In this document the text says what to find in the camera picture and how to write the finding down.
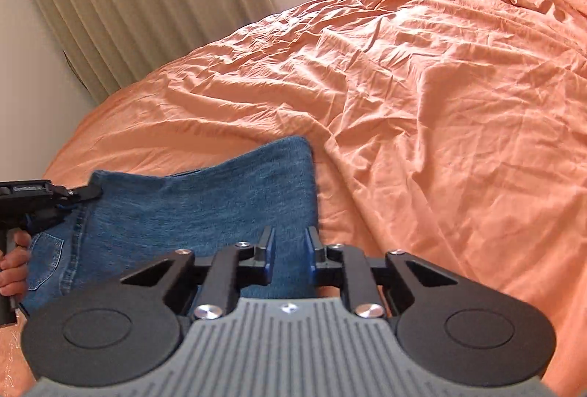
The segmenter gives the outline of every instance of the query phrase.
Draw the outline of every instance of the wrinkled fabric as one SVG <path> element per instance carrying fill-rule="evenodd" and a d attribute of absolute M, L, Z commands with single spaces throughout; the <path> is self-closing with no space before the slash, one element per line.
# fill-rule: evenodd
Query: wrinkled fabric
<path fill-rule="evenodd" d="M 274 229 L 269 286 L 249 298 L 311 298 L 315 289 L 304 236 L 318 224 L 312 153 L 287 137 L 215 167 L 168 177 L 98 170 L 96 201 L 76 206 L 63 223 L 32 239 L 29 292 L 33 315 L 71 291 L 100 283 L 178 249 L 212 256 L 237 242 L 257 243 Z"/>
<path fill-rule="evenodd" d="M 401 247 L 537 306 L 558 338 L 544 380 L 576 397 L 587 387 L 586 5 L 306 3 L 110 97 L 46 177 L 163 176 L 303 135 L 326 243 Z"/>

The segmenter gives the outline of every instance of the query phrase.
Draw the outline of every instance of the pocket stitching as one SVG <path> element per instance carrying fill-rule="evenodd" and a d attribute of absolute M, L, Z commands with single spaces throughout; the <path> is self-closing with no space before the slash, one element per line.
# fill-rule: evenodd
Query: pocket stitching
<path fill-rule="evenodd" d="M 39 239 L 42 235 L 46 235 L 46 236 L 50 237 L 51 239 L 53 239 L 55 241 L 55 243 L 57 244 L 57 247 L 55 248 L 55 250 L 53 252 L 51 266 L 49 266 L 49 273 L 47 273 L 47 275 L 46 275 L 46 277 L 44 277 L 44 279 L 39 279 L 38 283 L 35 282 L 34 286 L 31 283 L 28 286 L 28 291 L 38 290 L 42 286 L 43 283 L 45 283 L 49 278 L 51 278 L 53 276 L 53 274 L 55 273 L 55 271 L 57 270 L 57 267 L 59 265 L 59 261 L 61 259 L 61 254 L 63 253 L 63 244 L 65 243 L 65 241 L 63 241 L 61 238 L 54 237 L 53 235 L 46 233 L 46 232 L 41 232 L 34 238 L 34 241 L 30 245 L 30 249 L 29 249 L 31 253 L 33 252 L 34 247 L 39 242 Z"/>

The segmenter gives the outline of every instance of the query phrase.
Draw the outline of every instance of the bed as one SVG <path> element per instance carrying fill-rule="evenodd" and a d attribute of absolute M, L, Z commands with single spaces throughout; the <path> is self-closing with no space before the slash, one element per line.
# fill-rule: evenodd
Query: bed
<path fill-rule="evenodd" d="M 587 387 L 587 0 L 306 3 L 111 96 L 46 177 L 172 174 L 296 134 L 325 242 L 401 247 L 532 303 L 558 336 L 545 382 Z M 10 397 L 32 380 L 1 337 Z"/>

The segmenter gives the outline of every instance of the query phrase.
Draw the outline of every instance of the gray plastic housing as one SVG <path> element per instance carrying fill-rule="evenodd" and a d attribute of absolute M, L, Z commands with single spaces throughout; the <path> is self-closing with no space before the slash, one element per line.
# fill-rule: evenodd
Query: gray plastic housing
<path fill-rule="evenodd" d="M 26 395 L 556 397 L 537 377 L 501 388 L 436 377 L 410 360 L 385 320 L 350 314 L 339 298 L 242 298 L 230 315 L 193 323 L 175 354 L 135 381 L 78 388 L 41 379 Z"/>

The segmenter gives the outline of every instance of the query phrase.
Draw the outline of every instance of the jeans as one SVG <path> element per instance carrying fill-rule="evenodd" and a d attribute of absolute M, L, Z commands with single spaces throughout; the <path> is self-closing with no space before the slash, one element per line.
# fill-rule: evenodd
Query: jeans
<path fill-rule="evenodd" d="M 315 296 L 303 237 L 317 225 L 318 207 L 302 137 L 167 177 L 97 170 L 90 183 L 102 186 L 99 200 L 76 206 L 63 223 L 33 237 L 26 312 L 175 249 L 210 256 L 236 242 L 256 243 L 266 225 L 275 229 L 273 281 L 245 288 L 242 296 Z"/>

